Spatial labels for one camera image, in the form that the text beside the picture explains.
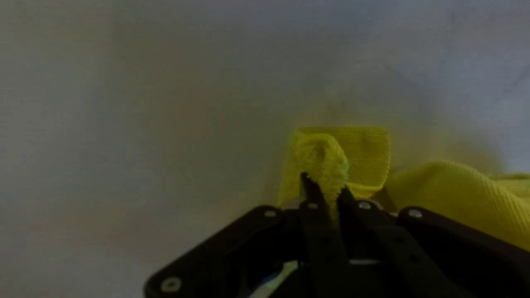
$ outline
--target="yellow fabric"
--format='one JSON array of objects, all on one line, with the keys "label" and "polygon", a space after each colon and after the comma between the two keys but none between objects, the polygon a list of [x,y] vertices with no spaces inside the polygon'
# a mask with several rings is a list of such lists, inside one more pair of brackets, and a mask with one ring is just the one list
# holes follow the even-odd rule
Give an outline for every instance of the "yellow fabric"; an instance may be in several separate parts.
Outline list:
[{"label": "yellow fabric", "polygon": [[301,195],[300,172],[308,172],[328,202],[334,202],[339,188],[348,185],[356,197],[379,200],[389,212],[407,205],[425,207],[530,250],[528,175],[487,177],[449,160],[389,174],[387,139],[381,127],[296,130],[278,203],[286,205]]}]

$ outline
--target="crumpled yellow cloth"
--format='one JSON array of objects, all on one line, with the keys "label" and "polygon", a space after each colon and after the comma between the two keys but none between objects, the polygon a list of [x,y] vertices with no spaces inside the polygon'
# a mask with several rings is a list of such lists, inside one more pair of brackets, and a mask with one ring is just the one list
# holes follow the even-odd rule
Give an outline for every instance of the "crumpled yellow cloth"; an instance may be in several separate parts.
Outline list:
[{"label": "crumpled yellow cloth", "polygon": [[382,127],[306,127],[293,134],[278,205],[300,198],[300,172],[316,180],[336,213],[343,185],[386,210],[425,207],[455,222],[530,250],[530,177],[488,177],[464,164],[434,160],[391,172]]}]

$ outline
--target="white wall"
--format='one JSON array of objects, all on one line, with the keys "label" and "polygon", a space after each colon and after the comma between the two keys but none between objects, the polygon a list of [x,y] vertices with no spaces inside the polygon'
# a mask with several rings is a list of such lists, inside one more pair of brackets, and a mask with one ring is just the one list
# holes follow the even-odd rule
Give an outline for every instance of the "white wall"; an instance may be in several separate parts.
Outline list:
[{"label": "white wall", "polygon": [[290,132],[528,170],[530,3],[3,0],[0,296],[141,296],[258,202]]}]

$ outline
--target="gray background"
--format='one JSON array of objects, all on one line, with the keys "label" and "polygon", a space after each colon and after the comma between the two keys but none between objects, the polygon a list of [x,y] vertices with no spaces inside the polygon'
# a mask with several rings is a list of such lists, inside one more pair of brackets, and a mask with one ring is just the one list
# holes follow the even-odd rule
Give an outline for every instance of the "gray background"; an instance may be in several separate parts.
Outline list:
[{"label": "gray background", "polygon": [[0,296],[141,296],[300,125],[530,169],[530,1],[0,1]]}]

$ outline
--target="yellow cloth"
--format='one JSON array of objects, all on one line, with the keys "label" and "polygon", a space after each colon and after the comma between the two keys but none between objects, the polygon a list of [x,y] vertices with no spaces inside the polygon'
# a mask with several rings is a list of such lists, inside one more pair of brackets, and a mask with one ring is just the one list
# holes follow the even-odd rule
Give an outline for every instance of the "yellow cloth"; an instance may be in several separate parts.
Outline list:
[{"label": "yellow cloth", "polygon": [[381,127],[321,127],[295,132],[285,162],[280,205],[300,198],[308,172],[334,207],[343,185],[387,210],[425,207],[455,222],[530,250],[530,177],[487,177],[467,165],[437,160],[389,172],[389,140]]}]

